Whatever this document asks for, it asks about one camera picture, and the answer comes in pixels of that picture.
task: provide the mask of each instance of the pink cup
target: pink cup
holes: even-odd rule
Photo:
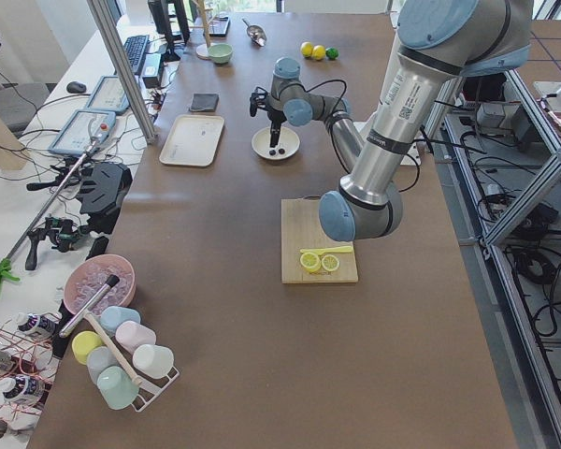
[[[125,321],[116,329],[116,341],[133,354],[142,344],[156,344],[156,333],[135,321]]]

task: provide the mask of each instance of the cup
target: cup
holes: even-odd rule
[[[116,334],[116,329],[125,321],[141,323],[141,316],[135,309],[119,306],[107,307],[100,315],[100,325],[110,337]]]
[[[104,369],[97,378],[97,387],[112,410],[120,410],[131,405],[139,387],[121,367],[108,367]]]
[[[152,379],[165,377],[174,363],[175,356],[165,346],[142,344],[133,353],[133,366]]]
[[[116,329],[116,341],[132,354],[142,344],[156,344],[156,333],[135,321],[125,321]]]
[[[90,372],[94,384],[97,384],[97,378],[104,369],[114,366],[119,366],[119,362],[106,346],[95,348],[87,356],[87,370]]]
[[[102,339],[91,330],[84,330],[73,339],[73,355],[81,365],[87,364],[87,356],[95,348],[104,346]]]

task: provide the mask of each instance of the pink bowl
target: pink bowl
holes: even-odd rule
[[[92,307],[92,311],[95,315],[100,315],[102,311],[108,306],[121,306],[126,307],[133,300],[136,290],[136,279],[135,271],[131,263],[116,254],[101,254],[96,257],[92,257],[86,260],[81,265],[79,265],[75,271],[71,273],[65,285],[65,306],[71,313],[77,313],[82,305],[86,302],[84,300],[79,300],[81,284],[83,282],[90,282],[96,276],[97,273],[106,273],[108,276],[112,274],[117,274],[121,278],[121,282],[117,284],[114,288],[123,288],[123,296],[121,293],[118,294],[119,299],[116,300],[115,297],[105,296],[100,300],[95,306]]]

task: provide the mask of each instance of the label on robot arm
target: label on robot arm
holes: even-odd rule
[[[399,119],[408,123],[415,123],[422,108],[424,100],[430,93],[431,87],[419,81],[412,80],[406,84],[403,72],[399,70],[395,75],[393,84],[386,94],[384,103],[396,112]]]

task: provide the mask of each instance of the yellow spoon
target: yellow spoon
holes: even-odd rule
[[[353,246],[336,246],[334,248],[313,248],[313,249],[301,249],[300,253],[314,253],[318,255],[326,253],[352,253]]]

